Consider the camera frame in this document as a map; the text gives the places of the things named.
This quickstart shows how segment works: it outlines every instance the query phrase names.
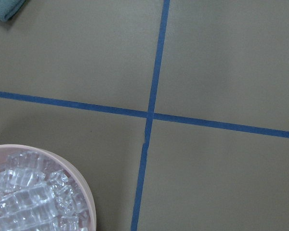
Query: blue painter's tape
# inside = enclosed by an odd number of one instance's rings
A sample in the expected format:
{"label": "blue painter's tape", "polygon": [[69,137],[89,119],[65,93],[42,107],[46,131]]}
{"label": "blue painter's tape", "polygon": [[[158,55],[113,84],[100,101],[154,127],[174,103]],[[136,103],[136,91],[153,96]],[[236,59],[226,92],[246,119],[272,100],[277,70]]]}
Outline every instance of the blue painter's tape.
{"label": "blue painter's tape", "polygon": [[145,179],[146,160],[147,160],[148,148],[150,144],[153,115],[154,115],[155,102],[156,102],[156,96],[157,96],[157,90],[158,90],[159,73],[160,73],[164,42],[165,42],[169,5],[170,5],[170,0],[164,0],[162,16],[160,20],[160,27],[159,27],[158,46],[157,46],[157,51],[156,51],[156,56],[155,56],[152,85],[151,85],[151,91],[150,91],[150,99],[149,99],[149,105],[148,105],[148,115],[147,115],[147,120],[145,124],[145,130],[144,130],[145,131],[144,132],[144,136],[145,136],[144,144],[143,144],[141,157],[140,157],[137,188],[136,188],[133,216],[131,220],[131,231],[137,231],[137,226],[138,226],[141,198],[143,194],[143,186],[144,186],[144,179]]}
{"label": "blue painter's tape", "polygon": [[247,125],[239,125],[239,124],[230,124],[224,122],[217,122],[217,121],[210,121],[204,119],[194,119],[188,117],[181,117],[175,115],[165,115],[165,114],[154,114],[154,119],[170,121],[170,122],[177,122],[183,124],[192,124],[192,125],[199,125],[205,126],[210,128],[221,128],[226,130],[233,130],[233,131],[242,131],[248,133],[255,133],[255,134],[262,134],[268,136],[277,136],[277,137],[284,137],[289,138],[289,131],[282,131],[282,130],[275,130],[269,128],[258,128],[252,127]]}
{"label": "blue painter's tape", "polygon": [[147,112],[0,91],[0,98],[147,118]]}

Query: ice cube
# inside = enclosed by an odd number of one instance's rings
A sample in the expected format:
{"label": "ice cube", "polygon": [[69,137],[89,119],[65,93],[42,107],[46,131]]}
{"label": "ice cube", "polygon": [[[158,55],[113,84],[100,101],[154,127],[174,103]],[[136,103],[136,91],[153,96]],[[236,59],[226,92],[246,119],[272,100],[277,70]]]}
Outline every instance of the ice cube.
{"label": "ice cube", "polygon": [[56,172],[61,169],[62,167],[58,163],[56,163],[54,160],[48,157],[44,159],[43,172],[47,174],[47,178],[50,173]]}
{"label": "ice cube", "polygon": [[42,224],[38,224],[35,226],[32,226],[30,228],[21,230],[21,231],[59,231],[59,222],[57,218],[54,218],[51,221],[42,223]]}
{"label": "ice cube", "polygon": [[5,196],[0,201],[0,213],[1,214],[12,214],[18,211],[20,208],[18,206],[18,201],[15,195]]}
{"label": "ice cube", "polygon": [[33,203],[36,204],[45,203],[54,198],[54,193],[46,182],[42,182],[28,189],[28,193]]}
{"label": "ice cube", "polygon": [[75,211],[76,205],[73,201],[72,194],[73,191],[71,186],[66,185],[56,195],[56,208],[63,216],[71,216]]}
{"label": "ice cube", "polygon": [[51,187],[53,187],[53,190],[57,192],[66,186],[67,181],[67,175],[64,173],[63,170],[59,170],[49,175],[48,184],[51,185]]}
{"label": "ice cube", "polygon": [[35,204],[31,199],[28,190],[20,190],[16,192],[15,197],[18,201],[18,206],[20,209],[29,208]]}
{"label": "ice cube", "polygon": [[90,222],[90,214],[88,210],[84,210],[78,214],[79,217],[79,226],[88,227]]}
{"label": "ice cube", "polygon": [[15,215],[0,217],[0,230],[1,231],[14,231],[18,230],[18,221]]}
{"label": "ice cube", "polygon": [[58,215],[58,211],[54,205],[53,200],[51,200],[46,204],[42,204],[40,206],[33,208],[32,212],[39,222],[46,222]]}
{"label": "ice cube", "polygon": [[72,198],[73,198],[73,201],[75,203],[75,210],[76,210],[77,213],[80,213],[83,210],[87,210],[88,209],[86,199],[83,196],[82,192],[74,194],[72,196]]}
{"label": "ice cube", "polygon": [[8,156],[5,167],[8,169],[32,168],[42,171],[43,163],[44,155],[35,151],[20,151]]}
{"label": "ice cube", "polygon": [[60,230],[61,231],[78,231],[79,218],[78,216],[61,217],[60,218]]}
{"label": "ice cube", "polygon": [[10,184],[22,187],[35,185],[45,178],[44,173],[30,168],[16,168],[10,171],[10,173],[12,173]]}
{"label": "ice cube", "polygon": [[72,177],[68,178],[68,183],[67,184],[72,186],[73,189],[79,188],[78,184],[76,183],[76,181]]}
{"label": "ice cube", "polygon": [[38,223],[37,217],[33,214],[31,209],[21,210],[17,212],[16,219],[18,226],[23,229]]}
{"label": "ice cube", "polygon": [[15,185],[11,183],[11,179],[15,174],[14,170],[7,169],[1,173],[0,176],[0,192],[2,193],[12,193],[20,190],[20,185]]}

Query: gray floor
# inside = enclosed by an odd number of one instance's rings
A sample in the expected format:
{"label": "gray floor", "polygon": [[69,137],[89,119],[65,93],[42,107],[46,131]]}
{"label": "gray floor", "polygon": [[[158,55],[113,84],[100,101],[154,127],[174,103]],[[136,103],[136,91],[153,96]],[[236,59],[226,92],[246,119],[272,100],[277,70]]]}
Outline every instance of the gray floor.
{"label": "gray floor", "polygon": [[[147,111],[162,0],[30,0],[0,91]],[[171,0],[156,113],[289,131],[289,1]],[[73,163],[130,230],[146,119],[0,98],[0,144]],[[139,231],[289,231],[289,139],[153,121]]]}

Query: towel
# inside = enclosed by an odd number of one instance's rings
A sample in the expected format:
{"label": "towel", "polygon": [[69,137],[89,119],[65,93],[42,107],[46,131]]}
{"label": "towel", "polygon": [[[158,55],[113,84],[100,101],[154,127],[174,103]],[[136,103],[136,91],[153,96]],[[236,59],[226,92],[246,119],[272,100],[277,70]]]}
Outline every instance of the towel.
{"label": "towel", "polygon": [[16,14],[24,2],[25,0],[0,0],[0,20],[3,22],[8,21]]}

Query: pink bowl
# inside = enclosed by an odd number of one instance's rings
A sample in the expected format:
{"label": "pink bowl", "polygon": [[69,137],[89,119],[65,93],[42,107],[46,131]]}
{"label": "pink bowl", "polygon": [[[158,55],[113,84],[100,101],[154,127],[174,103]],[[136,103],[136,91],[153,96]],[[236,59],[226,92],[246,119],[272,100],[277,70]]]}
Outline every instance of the pink bowl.
{"label": "pink bowl", "polygon": [[34,147],[30,147],[30,146],[25,146],[25,145],[18,145],[18,144],[0,145],[0,165],[6,161],[6,158],[8,155],[13,154],[17,151],[22,151],[22,150],[23,151],[31,150],[31,151],[38,152],[40,154],[44,154],[45,156],[49,157],[50,159],[52,159],[55,162],[57,162],[58,164],[60,164],[63,167],[63,169],[65,169],[71,175],[71,177],[74,178],[74,180],[76,181],[76,183],[80,187],[80,189],[81,189],[81,191],[82,191],[82,193],[86,199],[88,208],[89,208],[91,223],[90,223],[88,229],[89,229],[89,231],[96,231],[96,212],[95,212],[94,199],[93,199],[91,190],[90,190],[86,180],[81,175],[81,173],[70,162],[68,162],[64,158],[62,158],[62,157],[60,157],[54,153],[51,153],[51,152],[43,150],[43,149],[34,148]]}

